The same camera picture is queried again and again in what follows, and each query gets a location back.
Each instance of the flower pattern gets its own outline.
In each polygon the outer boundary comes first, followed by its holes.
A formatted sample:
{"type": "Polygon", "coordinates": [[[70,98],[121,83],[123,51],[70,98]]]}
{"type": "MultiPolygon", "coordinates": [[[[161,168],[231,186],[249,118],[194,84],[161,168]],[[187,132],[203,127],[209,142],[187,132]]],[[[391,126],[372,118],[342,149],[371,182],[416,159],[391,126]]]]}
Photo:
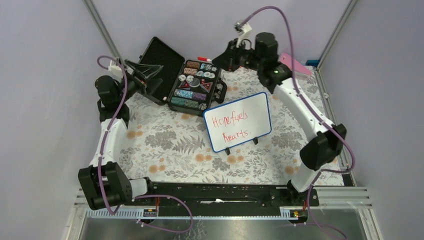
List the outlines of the flower pattern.
{"type": "MultiPolygon", "coordinates": [[[[268,92],[253,70],[223,71],[221,76],[228,85],[225,103],[268,92]]],[[[315,75],[297,79],[306,95],[324,112],[315,75]]],[[[224,151],[211,151],[202,117],[172,111],[135,94],[126,102],[130,121],[119,164],[131,179],[149,177],[157,182],[285,185],[299,170],[299,151],[307,141],[284,103],[267,95],[272,132],[260,137],[257,145],[246,142],[231,148],[227,156],[224,151]]],[[[338,162],[335,160],[326,168],[339,170],[338,162]]],[[[317,183],[341,186],[343,180],[340,174],[323,172],[317,183]]]]}

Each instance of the blue whiteboard frame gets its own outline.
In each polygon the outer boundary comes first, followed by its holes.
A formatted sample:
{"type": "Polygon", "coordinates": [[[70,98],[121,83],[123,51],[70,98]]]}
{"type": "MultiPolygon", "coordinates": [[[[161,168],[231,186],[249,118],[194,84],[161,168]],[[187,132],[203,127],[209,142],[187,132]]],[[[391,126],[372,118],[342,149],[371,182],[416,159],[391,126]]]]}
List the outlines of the blue whiteboard frame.
{"type": "Polygon", "coordinates": [[[210,142],[210,145],[212,146],[212,151],[214,151],[215,153],[219,153],[219,152],[225,151],[225,149],[222,149],[222,150],[219,150],[219,151],[215,151],[215,149],[214,149],[214,144],[212,143],[212,139],[211,139],[211,134],[209,133],[209,128],[208,128],[208,125],[206,124],[205,113],[206,113],[207,111],[210,111],[210,110],[213,110],[213,109],[217,109],[217,108],[223,107],[223,106],[225,106],[225,105],[228,105],[228,104],[232,104],[232,103],[235,103],[235,102],[241,101],[241,100],[243,100],[243,99],[248,99],[248,98],[251,98],[251,97],[256,96],[256,95],[259,95],[259,94],[265,94],[265,97],[266,97],[266,107],[268,108],[268,119],[269,119],[269,129],[270,129],[270,130],[269,130],[269,132],[268,132],[268,133],[265,133],[265,134],[262,134],[262,135],[260,135],[260,136],[254,136],[254,137],[252,137],[252,138],[251,138],[251,139],[249,139],[249,140],[246,140],[246,141],[244,141],[244,142],[240,142],[240,143],[238,143],[238,144],[236,144],[236,145],[233,145],[233,146],[229,146],[228,148],[233,148],[233,147],[238,146],[238,145],[240,145],[240,144],[244,144],[244,143],[246,143],[246,142],[252,141],[254,138],[260,138],[260,137],[265,136],[265,135],[268,135],[268,134],[270,134],[270,133],[272,132],[272,130],[273,130],[273,125],[271,124],[270,103],[268,102],[268,95],[267,95],[267,93],[266,93],[266,92],[264,92],[264,91],[261,91],[261,92],[258,92],[258,93],[256,93],[256,94],[250,95],[250,96],[245,96],[245,97],[240,98],[240,99],[237,99],[237,100],[235,100],[235,101],[230,101],[230,102],[227,102],[227,103],[221,104],[221,105],[219,105],[219,106],[216,106],[216,107],[213,107],[213,108],[209,108],[209,109],[207,109],[207,110],[205,110],[205,111],[203,112],[203,120],[204,120],[204,124],[206,125],[207,136],[209,137],[209,142],[210,142]]]}

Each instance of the white wall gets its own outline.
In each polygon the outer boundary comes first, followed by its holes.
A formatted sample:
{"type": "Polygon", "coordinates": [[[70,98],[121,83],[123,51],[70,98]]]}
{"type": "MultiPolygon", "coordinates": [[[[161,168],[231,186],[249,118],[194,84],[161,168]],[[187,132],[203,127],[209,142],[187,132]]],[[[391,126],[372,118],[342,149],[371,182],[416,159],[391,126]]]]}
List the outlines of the white wall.
{"type": "MultiPolygon", "coordinates": [[[[137,60],[157,36],[186,59],[215,58],[238,36],[234,23],[255,10],[274,5],[291,26],[296,58],[318,59],[349,0],[94,0],[116,47],[137,60]]],[[[285,24],[275,10],[251,21],[250,39],[260,32],[276,35],[280,51],[289,51],[285,24]]]]}
{"type": "Polygon", "coordinates": [[[423,239],[424,1],[359,1],[324,61],[384,239],[423,239]]]}
{"type": "Polygon", "coordinates": [[[98,143],[96,58],[109,51],[81,0],[0,12],[0,239],[58,240],[98,143]]]}

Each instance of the case handle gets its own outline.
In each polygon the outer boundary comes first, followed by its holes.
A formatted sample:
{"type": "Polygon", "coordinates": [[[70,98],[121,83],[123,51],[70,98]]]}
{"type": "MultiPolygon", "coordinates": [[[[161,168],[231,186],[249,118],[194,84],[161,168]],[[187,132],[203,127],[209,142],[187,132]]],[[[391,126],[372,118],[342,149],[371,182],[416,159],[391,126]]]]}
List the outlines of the case handle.
{"type": "Polygon", "coordinates": [[[225,99],[225,95],[227,93],[227,84],[219,77],[218,81],[216,81],[216,84],[221,84],[222,89],[220,90],[218,87],[215,88],[215,93],[219,95],[219,97],[213,96],[213,100],[219,104],[222,104],[225,99]]]}

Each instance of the gray floor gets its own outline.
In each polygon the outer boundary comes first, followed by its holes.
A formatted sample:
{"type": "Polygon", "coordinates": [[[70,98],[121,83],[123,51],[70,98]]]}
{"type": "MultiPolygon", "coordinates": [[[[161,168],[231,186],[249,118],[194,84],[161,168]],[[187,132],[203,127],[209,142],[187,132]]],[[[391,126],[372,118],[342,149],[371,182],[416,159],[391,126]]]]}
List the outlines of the gray floor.
{"type": "MultiPolygon", "coordinates": [[[[366,240],[359,215],[354,209],[314,209],[317,221],[345,232],[350,240],[366,240]]],[[[278,227],[285,220],[195,220],[187,233],[175,234],[141,228],[131,219],[87,218],[80,240],[330,240],[316,226],[278,227]]],[[[173,230],[189,226],[186,220],[155,220],[152,224],[173,230]]]]}

